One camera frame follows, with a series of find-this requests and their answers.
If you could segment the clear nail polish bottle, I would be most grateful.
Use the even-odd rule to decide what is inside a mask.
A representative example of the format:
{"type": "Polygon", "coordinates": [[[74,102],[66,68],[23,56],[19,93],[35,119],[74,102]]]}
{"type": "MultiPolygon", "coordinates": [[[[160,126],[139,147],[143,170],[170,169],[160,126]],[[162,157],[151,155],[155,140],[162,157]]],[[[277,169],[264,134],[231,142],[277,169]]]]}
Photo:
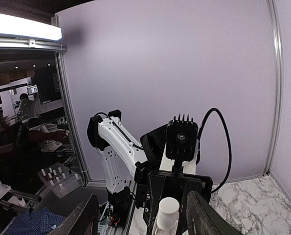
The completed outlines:
{"type": "Polygon", "coordinates": [[[175,235],[179,223],[179,213],[159,213],[156,217],[152,234],[153,235],[175,235]]]}

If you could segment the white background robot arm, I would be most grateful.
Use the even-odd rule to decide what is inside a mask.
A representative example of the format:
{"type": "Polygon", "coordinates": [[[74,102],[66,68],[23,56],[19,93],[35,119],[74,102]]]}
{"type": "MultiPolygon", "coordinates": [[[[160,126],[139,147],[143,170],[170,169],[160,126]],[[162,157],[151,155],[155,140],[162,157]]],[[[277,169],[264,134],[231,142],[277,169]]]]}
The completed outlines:
{"type": "Polygon", "coordinates": [[[22,197],[12,193],[11,189],[9,185],[3,184],[0,181],[0,202],[5,201],[16,206],[25,207],[26,201],[22,197]]]}

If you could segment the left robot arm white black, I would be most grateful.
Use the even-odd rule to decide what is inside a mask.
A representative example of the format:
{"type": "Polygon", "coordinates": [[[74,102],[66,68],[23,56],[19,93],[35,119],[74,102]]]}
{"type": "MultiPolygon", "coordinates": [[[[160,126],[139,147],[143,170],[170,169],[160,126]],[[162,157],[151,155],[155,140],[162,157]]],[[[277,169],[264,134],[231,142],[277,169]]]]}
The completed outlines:
{"type": "Polygon", "coordinates": [[[172,197],[179,202],[177,234],[185,231],[188,194],[195,191],[209,202],[213,186],[210,177],[196,174],[198,129],[191,117],[179,115],[137,140],[123,126],[119,110],[90,118],[87,136],[103,160],[108,200],[116,214],[127,211],[134,197],[151,234],[160,201],[172,197]]]}

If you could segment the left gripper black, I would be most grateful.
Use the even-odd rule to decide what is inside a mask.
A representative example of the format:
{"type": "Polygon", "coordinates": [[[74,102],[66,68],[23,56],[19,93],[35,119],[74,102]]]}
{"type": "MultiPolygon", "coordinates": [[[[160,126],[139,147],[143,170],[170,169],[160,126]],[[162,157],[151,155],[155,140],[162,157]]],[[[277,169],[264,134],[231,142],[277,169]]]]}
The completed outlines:
{"type": "Polygon", "coordinates": [[[209,176],[156,170],[138,170],[135,173],[134,181],[137,186],[135,205],[138,209],[144,208],[143,219],[147,225],[147,235],[152,234],[159,202],[165,197],[173,197],[179,202],[179,221],[176,234],[183,234],[187,227],[188,193],[197,191],[209,202],[213,185],[209,176]]]}

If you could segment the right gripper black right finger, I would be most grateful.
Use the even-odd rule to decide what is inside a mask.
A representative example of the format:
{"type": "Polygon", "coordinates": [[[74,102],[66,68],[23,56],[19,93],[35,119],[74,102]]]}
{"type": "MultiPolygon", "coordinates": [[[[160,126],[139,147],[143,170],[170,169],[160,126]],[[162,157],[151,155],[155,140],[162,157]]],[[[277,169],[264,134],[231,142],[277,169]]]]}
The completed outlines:
{"type": "Polygon", "coordinates": [[[240,235],[196,191],[187,195],[187,230],[190,235],[240,235]]]}

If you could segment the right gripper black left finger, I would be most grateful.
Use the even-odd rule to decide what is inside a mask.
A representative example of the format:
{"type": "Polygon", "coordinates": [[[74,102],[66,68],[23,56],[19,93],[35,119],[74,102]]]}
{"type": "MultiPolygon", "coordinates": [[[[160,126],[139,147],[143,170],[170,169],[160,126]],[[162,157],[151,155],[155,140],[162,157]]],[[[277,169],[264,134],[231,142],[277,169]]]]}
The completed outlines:
{"type": "Polygon", "coordinates": [[[99,226],[99,201],[95,193],[86,196],[64,222],[49,235],[97,235],[99,226]]]}

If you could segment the blue checked shirt forearm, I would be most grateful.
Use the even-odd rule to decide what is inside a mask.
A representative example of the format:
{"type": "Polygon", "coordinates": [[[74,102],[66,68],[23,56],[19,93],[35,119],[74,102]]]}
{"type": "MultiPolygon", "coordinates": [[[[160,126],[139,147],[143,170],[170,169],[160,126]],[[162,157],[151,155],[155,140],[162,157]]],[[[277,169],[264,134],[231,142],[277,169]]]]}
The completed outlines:
{"type": "Polygon", "coordinates": [[[47,235],[65,221],[65,217],[52,213],[48,208],[18,214],[5,235],[47,235]]]}

